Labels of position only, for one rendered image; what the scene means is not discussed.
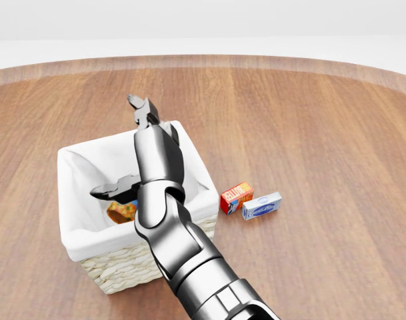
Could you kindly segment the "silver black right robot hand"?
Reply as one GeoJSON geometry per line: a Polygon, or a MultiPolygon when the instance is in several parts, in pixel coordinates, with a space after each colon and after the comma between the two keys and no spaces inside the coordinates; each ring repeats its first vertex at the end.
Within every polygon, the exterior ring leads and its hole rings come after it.
{"type": "Polygon", "coordinates": [[[177,130],[172,124],[160,120],[157,108],[148,98],[141,99],[130,94],[127,99],[134,108],[134,118],[138,124],[134,147],[139,173],[126,175],[116,183],[95,187],[90,195],[96,199],[126,204],[137,200],[139,190],[148,183],[168,181],[168,194],[184,203],[185,170],[177,130]]]}

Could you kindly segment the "orange alphabet soup tin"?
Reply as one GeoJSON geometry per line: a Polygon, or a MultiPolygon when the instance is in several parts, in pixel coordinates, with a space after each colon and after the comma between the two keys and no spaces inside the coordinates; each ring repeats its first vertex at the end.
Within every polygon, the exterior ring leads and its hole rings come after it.
{"type": "Polygon", "coordinates": [[[138,201],[134,200],[126,204],[112,202],[107,208],[107,215],[116,224],[132,222],[138,210],[138,201]]]}

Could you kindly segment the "white lined wicker basket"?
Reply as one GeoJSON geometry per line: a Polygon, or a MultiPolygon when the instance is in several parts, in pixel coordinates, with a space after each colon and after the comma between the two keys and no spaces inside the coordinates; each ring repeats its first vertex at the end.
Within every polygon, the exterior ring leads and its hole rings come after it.
{"type": "Polygon", "coordinates": [[[148,244],[132,222],[116,224],[107,215],[108,201],[90,191],[139,172],[134,131],[64,147],[57,155],[61,241],[105,294],[162,276],[148,244]]]}

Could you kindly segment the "red butter box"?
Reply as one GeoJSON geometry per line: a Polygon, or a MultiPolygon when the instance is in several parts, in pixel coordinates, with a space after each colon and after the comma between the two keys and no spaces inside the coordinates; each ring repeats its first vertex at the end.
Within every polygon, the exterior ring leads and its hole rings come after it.
{"type": "Polygon", "coordinates": [[[242,208],[243,203],[253,198],[254,189],[247,183],[242,182],[220,196],[220,208],[226,215],[230,215],[242,208]]]}

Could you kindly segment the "blue white cream cheese box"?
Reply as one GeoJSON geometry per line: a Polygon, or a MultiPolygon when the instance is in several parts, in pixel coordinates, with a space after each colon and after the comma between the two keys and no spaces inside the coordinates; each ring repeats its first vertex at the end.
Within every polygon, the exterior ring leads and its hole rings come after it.
{"type": "Polygon", "coordinates": [[[243,203],[241,214],[244,220],[260,217],[266,213],[278,210],[282,196],[280,192],[258,197],[243,203]]]}

